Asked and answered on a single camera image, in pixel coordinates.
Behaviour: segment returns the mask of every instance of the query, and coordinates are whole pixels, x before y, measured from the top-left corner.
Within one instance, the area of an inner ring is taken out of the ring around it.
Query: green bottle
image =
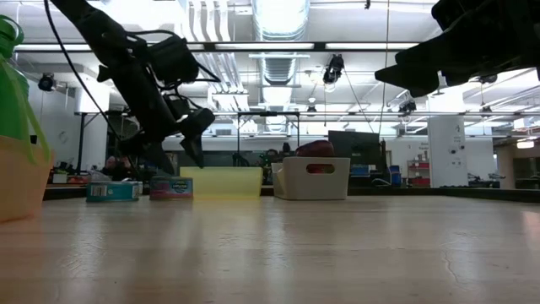
[[[25,151],[21,152],[26,153],[29,161],[35,163],[28,121],[40,140],[47,161],[50,158],[50,150],[45,134],[28,102],[28,80],[8,63],[14,54],[14,48],[21,44],[23,39],[24,34],[20,26],[9,17],[0,15],[0,136],[23,141]]]

